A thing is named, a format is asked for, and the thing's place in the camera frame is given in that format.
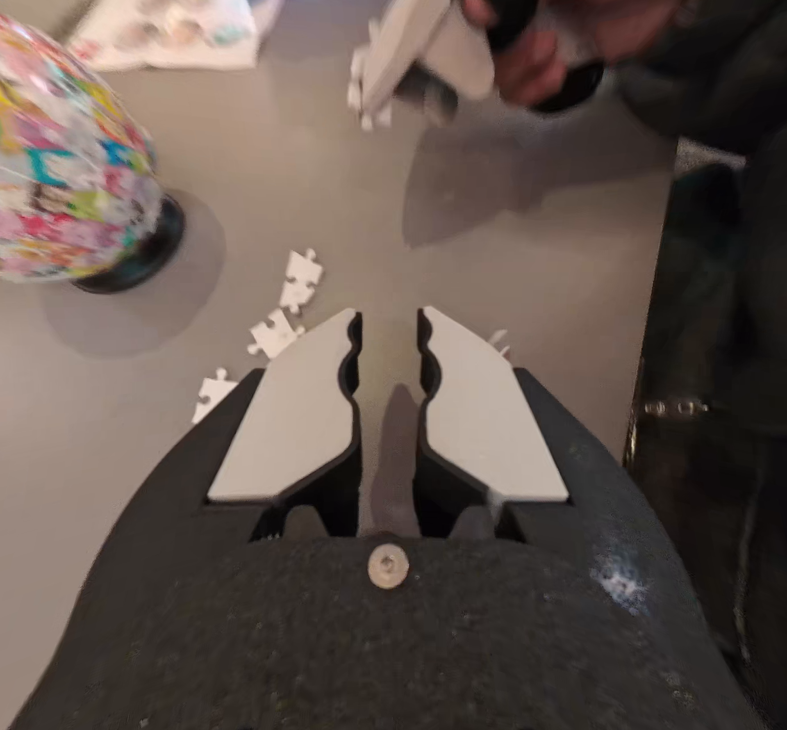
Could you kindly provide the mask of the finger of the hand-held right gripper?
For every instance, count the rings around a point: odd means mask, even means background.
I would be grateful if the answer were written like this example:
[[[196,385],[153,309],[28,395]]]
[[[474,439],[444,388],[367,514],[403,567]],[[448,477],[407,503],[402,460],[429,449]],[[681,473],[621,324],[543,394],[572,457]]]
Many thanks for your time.
[[[375,114],[392,102],[410,65],[425,51],[452,0],[390,0],[379,20],[362,79],[362,108]]]
[[[494,61],[487,34],[450,10],[410,65],[394,97],[426,116],[455,116],[462,99],[485,100],[494,86]]]

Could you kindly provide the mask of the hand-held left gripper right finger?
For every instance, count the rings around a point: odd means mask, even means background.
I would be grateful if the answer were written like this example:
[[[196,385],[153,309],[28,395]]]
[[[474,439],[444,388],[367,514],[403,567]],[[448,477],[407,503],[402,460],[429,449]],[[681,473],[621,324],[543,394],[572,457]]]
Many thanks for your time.
[[[509,360],[507,331],[486,340],[434,306],[419,309],[416,331],[421,536],[447,538],[473,507],[496,530],[513,506],[566,505],[569,490]]]

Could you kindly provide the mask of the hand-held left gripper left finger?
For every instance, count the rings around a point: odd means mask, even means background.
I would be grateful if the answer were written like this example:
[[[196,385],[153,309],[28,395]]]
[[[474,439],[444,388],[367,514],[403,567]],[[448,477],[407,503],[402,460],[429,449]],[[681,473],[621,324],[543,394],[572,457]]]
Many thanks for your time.
[[[266,506],[270,536],[310,506],[330,536],[359,526],[362,449],[358,358],[362,315],[347,308],[271,360],[208,489],[214,505]]]

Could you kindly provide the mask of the colourful puzzle ball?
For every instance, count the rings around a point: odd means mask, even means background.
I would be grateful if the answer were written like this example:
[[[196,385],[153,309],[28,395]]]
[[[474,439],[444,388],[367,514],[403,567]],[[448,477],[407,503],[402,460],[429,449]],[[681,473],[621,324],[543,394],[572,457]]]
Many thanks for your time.
[[[76,281],[149,239],[163,192],[148,132],[39,30],[1,17],[1,278]]]

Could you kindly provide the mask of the row of white puzzle pieces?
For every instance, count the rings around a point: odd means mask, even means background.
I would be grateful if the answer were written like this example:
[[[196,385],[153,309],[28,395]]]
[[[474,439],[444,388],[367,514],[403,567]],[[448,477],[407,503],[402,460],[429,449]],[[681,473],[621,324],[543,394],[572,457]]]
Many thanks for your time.
[[[322,278],[323,266],[313,249],[304,253],[290,251],[279,305],[250,329],[251,343],[246,348],[250,356],[272,361],[305,334],[306,327],[299,318],[312,301]],[[223,367],[217,368],[213,376],[204,378],[198,390],[191,424],[204,420],[237,385]]]

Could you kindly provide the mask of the black ball stand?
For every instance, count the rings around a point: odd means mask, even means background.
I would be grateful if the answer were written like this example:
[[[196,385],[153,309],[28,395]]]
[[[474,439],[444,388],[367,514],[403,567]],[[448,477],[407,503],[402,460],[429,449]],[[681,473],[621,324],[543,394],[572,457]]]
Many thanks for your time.
[[[170,194],[164,194],[152,233],[108,270],[80,278],[71,285],[82,292],[98,295],[121,294],[140,287],[172,261],[180,249],[186,225],[186,214],[181,204]]]

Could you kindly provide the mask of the white puzzle leaflet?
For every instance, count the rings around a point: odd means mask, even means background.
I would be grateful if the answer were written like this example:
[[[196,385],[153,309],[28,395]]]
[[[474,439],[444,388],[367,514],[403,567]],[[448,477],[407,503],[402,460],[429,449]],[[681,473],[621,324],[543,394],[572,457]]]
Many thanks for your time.
[[[254,68],[285,0],[96,0],[66,49],[98,73]]]

